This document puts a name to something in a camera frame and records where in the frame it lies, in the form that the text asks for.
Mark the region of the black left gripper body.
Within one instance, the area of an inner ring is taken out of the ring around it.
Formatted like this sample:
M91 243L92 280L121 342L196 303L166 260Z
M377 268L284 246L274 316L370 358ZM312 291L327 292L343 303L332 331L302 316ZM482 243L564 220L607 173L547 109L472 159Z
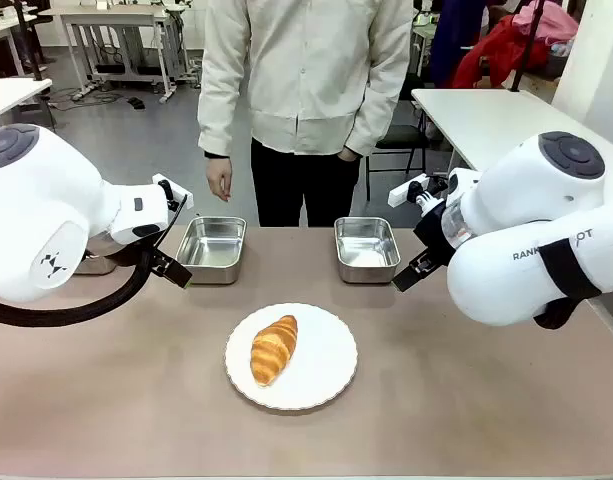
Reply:
M150 271L163 278L176 278L178 262L157 248L151 250Z

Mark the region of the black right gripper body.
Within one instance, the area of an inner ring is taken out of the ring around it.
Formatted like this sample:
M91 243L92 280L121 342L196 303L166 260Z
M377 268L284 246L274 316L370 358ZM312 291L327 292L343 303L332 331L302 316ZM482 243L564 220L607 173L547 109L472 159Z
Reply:
M448 266L455 248L450 245L442 230L442 215L446 209L444 200L422 213L421 220L414 228L417 238L425 245L425 250L413 259L416 271L435 271Z

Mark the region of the person right hand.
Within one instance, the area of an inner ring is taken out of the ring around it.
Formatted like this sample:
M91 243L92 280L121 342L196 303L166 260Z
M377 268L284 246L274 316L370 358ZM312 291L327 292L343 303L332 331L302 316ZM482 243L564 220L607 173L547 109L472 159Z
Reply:
M206 157L206 179L214 196L223 202L230 200L232 164L228 157Z

